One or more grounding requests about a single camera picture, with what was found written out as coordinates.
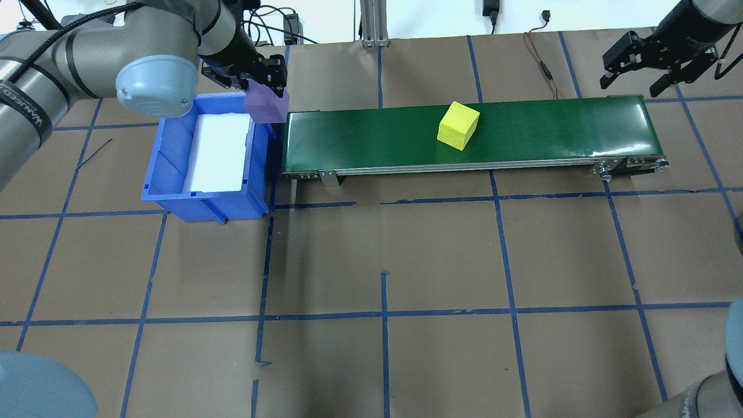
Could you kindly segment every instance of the brown paper floor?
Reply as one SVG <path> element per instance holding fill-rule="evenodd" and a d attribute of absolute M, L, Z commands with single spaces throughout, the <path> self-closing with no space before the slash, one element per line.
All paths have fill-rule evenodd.
<path fill-rule="evenodd" d="M 599 89 L 623 32 L 533 37 L 566 96 L 647 95 L 656 71 Z M 520 35 L 263 51 L 293 111 L 551 97 Z M 156 120 L 80 102 L 0 194 L 0 347 L 72 367 L 101 417 L 633 417 L 724 367 L 742 80 L 648 100 L 667 173 L 278 181 L 226 225 L 141 202 Z"/>

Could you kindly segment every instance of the black power adapter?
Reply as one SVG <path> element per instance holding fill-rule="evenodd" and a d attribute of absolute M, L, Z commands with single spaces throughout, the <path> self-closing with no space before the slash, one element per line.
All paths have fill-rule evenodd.
<path fill-rule="evenodd" d="M 498 13 L 501 11 L 501 0 L 483 0 L 482 15 L 490 17 L 490 23 L 496 24 Z"/>

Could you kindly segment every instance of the purple block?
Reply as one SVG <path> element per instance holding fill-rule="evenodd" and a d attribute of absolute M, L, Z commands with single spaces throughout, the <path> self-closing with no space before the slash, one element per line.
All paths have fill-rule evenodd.
<path fill-rule="evenodd" d="M 269 87 L 248 80 L 243 106 L 256 123 L 286 123 L 289 92 L 284 90 L 284 97 L 278 98 Z"/>

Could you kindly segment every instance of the red wire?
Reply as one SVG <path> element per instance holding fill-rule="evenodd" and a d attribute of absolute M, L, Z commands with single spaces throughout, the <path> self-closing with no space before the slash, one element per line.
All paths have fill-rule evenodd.
<path fill-rule="evenodd" d="M 547 26 L 546 23 L 542 27 L 534 28 L 532 30 L 543 29 L 545 26 Z M 524 32 L 524 35 L 526 35 L 526 38 L 529 39 L 529 43 L 531 44 L 531 48 L 534 49 L 534 54 L 536 55 L 536 62 L 539 63 L 539 62 L 542 61 L 542 58 L 539 56 L 539 51 L 536 49 L 536 45 L 534 45 L 534 41 L 531 39 L 531 31 L 532 30 L 530 30 L 528 32 Z M 555 80 L 554 79 L 552 79 L 552 86 L 554 86 L 555 91 L 557 91 L 557 93 L 560 96 L 562 96 L 563 99 L 566 98 L 565 95 L 562 93 L 562 91 L 557 87 L 557 83 L 555 83 Z"/>

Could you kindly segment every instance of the white wall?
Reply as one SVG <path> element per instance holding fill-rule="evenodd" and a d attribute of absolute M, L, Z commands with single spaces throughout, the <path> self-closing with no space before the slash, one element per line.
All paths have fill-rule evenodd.
<path fill-rule="evenodd" d="M 54 15 L 91 13 L 125 0 L 47 0 Z M 274 6 L 294 7 L 303 20 L 305 36 L 321 43 L 355 39 L 359 0 L 275 0 Z M 546 30 L 585 30 L 655 26 L 678 0 L 502 0 L 496 33 L 518 33 L 541 25 L 544 9 L 552 12 Z M 391 38 L 421 38 L 490 33 L 490 20 L 480 16 L 482 0 L 388 0 Z M 21 19 L 17 0 L 0 0 L 0 33 L 13 30 Z M 266 24 L 283 28 L 278 15 Z M 276 44 L 282 35 L 274 32 Z"/>

